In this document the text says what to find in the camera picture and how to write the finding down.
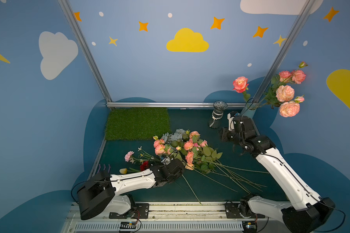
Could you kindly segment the small pink carnation stem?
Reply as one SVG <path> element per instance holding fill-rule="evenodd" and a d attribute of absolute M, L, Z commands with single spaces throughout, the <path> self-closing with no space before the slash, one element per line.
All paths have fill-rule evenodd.
<path fill-rule="evenodd" d="M 151 155 L 144 151 L 141 147 L 138 148 L 138 154 L 135 154 L 133 151 L 129 151 L 124 159 L 126 162 L 132 164 L 142 164 L 144 162 L 160 162 L 161 158 L 157 155 Z"/>

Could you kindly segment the single pink rose stem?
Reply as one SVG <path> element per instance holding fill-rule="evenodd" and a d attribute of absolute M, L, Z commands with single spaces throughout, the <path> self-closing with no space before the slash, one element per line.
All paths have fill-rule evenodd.
<path fill-rule="evenodd" d="M 238 77 L 233 81 L 233 90 L 236 91 L 237 93 L 243 94 L 243 99 L 246 102 L 245 107 L 247 106 L 249 100 L 250 100 L 250 94 L 247 93 L 248 91 L 248 78 L 246 77 Z"/>

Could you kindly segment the pale pink rose spray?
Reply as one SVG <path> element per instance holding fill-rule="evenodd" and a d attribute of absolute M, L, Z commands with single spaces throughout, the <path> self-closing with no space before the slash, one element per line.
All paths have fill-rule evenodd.
<path fill-rule="evenodd" d="M 296 96 L 295 90 L 289 85 L 272 85 L 264 95 L 260 106 L 278 108 L 282 117 L 294 117 L 300 112 L 300 104 L 305 101 L 304 96 Z"/>

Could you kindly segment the pink rose spray stem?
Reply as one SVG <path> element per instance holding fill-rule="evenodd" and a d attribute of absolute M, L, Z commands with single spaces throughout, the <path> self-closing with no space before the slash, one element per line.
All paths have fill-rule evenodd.
<path fill-rule="evenodd" d="M 293 71 L 284 70 L 279 72 L 278 74 L 275 74 L 271 79 L 271 85 L 269 87 L 271 87 L 272 85 L 279 86 L 281 84 L 289 85 L 289 86 L 291 86 L 291 84 L 301 84 L 306 79 L 306 74 L 302 69 L 307 66 L 308 64 L 306 62 L 301 62 L 298 65 L 298 69 L 296 70 L 293 70 Z"/>

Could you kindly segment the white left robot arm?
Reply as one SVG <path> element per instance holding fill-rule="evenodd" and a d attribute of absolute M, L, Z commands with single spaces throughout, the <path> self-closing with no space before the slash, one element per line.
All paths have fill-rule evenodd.
<path fill-rule="evenodd" d="M 185 171 L 183 162 L 171 159 L 136 173 L 113 175 L 103 170 L 87 181 L 81 182 L 77 190 L 77 200 L 81 220 L 89 220 L 105 209 L 119 215 L 127 215 L 137 210 L 129 192 L 151 189 L 173 183 Z"/>

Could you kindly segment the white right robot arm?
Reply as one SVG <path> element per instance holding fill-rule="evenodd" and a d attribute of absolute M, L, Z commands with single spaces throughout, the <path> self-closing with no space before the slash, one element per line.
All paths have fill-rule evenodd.
<path fill-rule="evenodd" d="M 240 199 L 241 217 L 264 215 L 280 221 L 292 233 L 313 233 L 326 223 L 336 210 L 330 198 L 321 197 L 286 162 L 272 140 L 261 135 L 254 121 L 241 113 L 227 116 L 228 127 L 219 131 L 222 141 L 233 142 L 254 157 L 274 178 L 286 194 L 286 202 L 249 194 Z"/>

